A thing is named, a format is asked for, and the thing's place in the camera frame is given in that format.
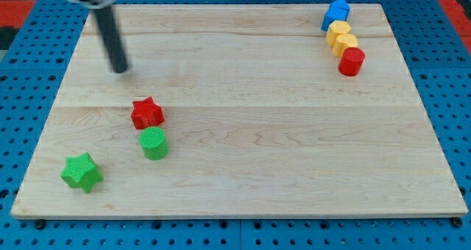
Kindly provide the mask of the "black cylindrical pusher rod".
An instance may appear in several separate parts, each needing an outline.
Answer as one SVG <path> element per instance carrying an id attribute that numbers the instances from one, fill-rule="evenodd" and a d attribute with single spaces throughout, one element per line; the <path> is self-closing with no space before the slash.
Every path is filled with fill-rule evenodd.
<path id="1" fill-rule="evenodd" d="M 93 14 L 113 71 L 126 72 L 129 65 L 112 6 L 95 9 Z"/>

